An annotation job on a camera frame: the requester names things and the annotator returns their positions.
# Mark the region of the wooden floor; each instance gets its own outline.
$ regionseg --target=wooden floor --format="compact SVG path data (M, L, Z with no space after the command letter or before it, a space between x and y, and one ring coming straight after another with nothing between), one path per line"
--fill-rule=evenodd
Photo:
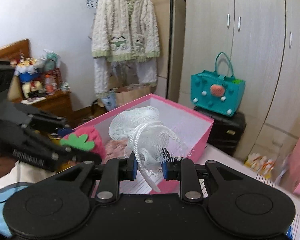
M91 106L80 109L78 111L74 111L72 114L72 118L70 118L69 122L72 127L77 127L84 122L89 121L89 119L96 118L106 113L106 109L104 107L100 107L95 105L94 114L92 113Z

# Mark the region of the black bag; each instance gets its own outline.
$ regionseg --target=black bag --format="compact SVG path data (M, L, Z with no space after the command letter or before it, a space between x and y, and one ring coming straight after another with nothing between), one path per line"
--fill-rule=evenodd
M236 112L232 117L228 117L198 106L194 109L214 119L208 143L230 156L233 156L241 136L246 129L244 114Z

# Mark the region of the white wall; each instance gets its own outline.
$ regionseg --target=white wall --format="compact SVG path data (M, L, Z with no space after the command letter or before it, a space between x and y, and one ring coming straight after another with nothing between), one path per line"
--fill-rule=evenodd
M95 99L88 38L94 12L85 0L0 0L0 47L29 38L33 57L43 49L61 55L74 110L87 107Z

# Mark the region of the white mesh bath sponge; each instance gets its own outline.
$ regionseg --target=white mesh bath sponge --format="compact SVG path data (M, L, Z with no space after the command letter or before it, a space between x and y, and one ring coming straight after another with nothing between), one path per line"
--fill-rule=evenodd
M172 130L163 125L159 114L158 109L151 106L123 111L112 120L109 127L109 135L113 140L128 139L126 157L134 152L140 173L157 192L160 189L146 171L157 174L163 162L170 158L186 158L191 151Z

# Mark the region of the wardrobe handle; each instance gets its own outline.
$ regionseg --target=wardrobe handle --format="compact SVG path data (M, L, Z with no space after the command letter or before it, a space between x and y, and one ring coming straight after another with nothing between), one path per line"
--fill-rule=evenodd
M240 27L241 27L241 16L239 16L238 18L238 31L240 31Z
M227 27L228 27L228 29L230 27L230 13L228 13Z
M290 41L289 41L289 48L292 46L292 32L290 32Z

